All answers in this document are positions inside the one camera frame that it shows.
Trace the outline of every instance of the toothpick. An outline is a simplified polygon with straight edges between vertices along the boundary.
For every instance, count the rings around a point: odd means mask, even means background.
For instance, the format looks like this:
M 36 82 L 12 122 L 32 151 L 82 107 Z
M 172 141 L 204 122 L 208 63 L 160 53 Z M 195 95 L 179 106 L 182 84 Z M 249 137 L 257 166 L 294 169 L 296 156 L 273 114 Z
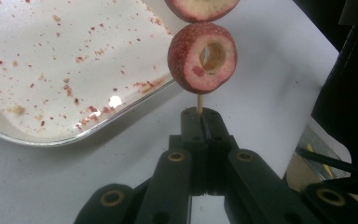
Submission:
M 200 116 L 202 114 L 202 94 L 197 95 L 197 114 Z

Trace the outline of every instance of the apple core hole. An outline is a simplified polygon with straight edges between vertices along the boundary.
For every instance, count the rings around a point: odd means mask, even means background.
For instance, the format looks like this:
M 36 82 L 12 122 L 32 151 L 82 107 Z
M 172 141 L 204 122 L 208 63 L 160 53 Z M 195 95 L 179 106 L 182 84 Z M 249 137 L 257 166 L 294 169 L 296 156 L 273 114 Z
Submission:
M 201 66 L 209 75 L 215 75 L 215 71 L 223 65 L 225 60 L 225 50 L 219 43 L 207 45 L 200 54 Z

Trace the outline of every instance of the table surface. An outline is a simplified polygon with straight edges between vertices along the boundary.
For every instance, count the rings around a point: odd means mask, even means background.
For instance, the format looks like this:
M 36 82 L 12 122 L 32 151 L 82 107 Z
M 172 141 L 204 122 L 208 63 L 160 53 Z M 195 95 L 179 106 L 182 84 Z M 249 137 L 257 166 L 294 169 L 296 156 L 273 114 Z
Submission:
M 242 0 L 216 23 L 237 44 L 237 70 L 204 96 L 242 148 L 283 176 L 337 51 L 290 0 Z M 0 139 L 0 223 L 73 223 L 98 188 L 149 178 L 180 112 L 196 96 L 176 84 L 97 133 L 63 147 Z M 222 197 L 194 197 L 192 223 L 228 223 Z

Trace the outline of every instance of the bolt hole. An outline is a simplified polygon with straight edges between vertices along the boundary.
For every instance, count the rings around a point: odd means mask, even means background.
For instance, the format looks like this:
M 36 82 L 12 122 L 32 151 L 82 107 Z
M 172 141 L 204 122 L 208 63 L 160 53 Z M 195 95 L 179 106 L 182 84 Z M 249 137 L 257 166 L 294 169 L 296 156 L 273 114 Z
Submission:
M 288 212 L 286 214 L 284 214 L 284 219 L 286 219 L 287 223 L 290 224 L 301 224 L 302 223 L 302 219 L 301 216 L 299 216 L 296 213 L 293 212 Z
M 170 215 L 166 212 L 157 212 L 152 217 L 153 224 L 166 224 L 170 221 Z
M 249 154 L 247 152 L 239 152 L 237 154 L 237 159 L 240 161 L 251 161 L 254 157 L 252 154 Z
M 330 203 L 334 206 L 342 206 L 346 203 L 344 197 L 341 194 L 331 190 L 331 189 L 317 189 L 316 194 L 318 197 L 325 203 Z
M 185 155 L 180 152 L 173 152 L 170 155 L 168 155 L 168 159 L 170 161 L 182 161 L 185 159 Z
M 105 207 L 113 207 L 124 200 L 124 193 L 120 190 L 109 190 L 101 197 L 101 204 Z

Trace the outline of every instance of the red apple slice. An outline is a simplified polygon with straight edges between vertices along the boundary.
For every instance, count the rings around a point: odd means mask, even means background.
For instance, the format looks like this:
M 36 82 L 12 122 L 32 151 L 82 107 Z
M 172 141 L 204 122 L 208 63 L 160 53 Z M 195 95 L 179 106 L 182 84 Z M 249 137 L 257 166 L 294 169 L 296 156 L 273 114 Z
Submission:
M 237 50 L 223 27 L 198 22 L 180 30 L 168 49 L 168 67 L 183 89 L 205 94 L 214 91 L 234 73 Z
M 239 0 L 165 0 L 170 10 L 187 22 L 215 21 L 231 11 Z

